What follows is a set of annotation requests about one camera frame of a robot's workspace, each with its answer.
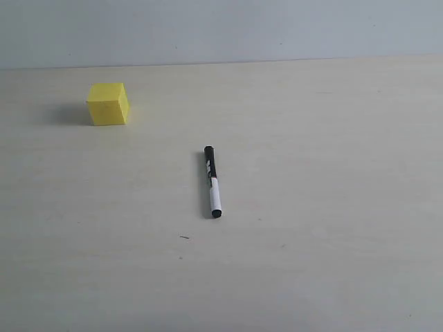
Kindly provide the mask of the black and white marker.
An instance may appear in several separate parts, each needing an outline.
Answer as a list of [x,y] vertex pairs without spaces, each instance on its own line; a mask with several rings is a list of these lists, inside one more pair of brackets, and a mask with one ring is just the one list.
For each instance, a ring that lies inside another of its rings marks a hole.
[[213,146],[205,146],[204,156],[209,184],[210,210],[213,218],[217,219],[222,216],[222,205],[220,199],[219,181],[215,167],[215,151]]

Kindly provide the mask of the yellow foam cube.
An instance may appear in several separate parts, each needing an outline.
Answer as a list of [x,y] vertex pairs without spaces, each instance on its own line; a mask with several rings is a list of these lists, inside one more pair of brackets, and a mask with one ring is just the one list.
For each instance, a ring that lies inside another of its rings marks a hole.
[[92,84],[87,106],[95,126],[127,123],[130,105],[122,82]]

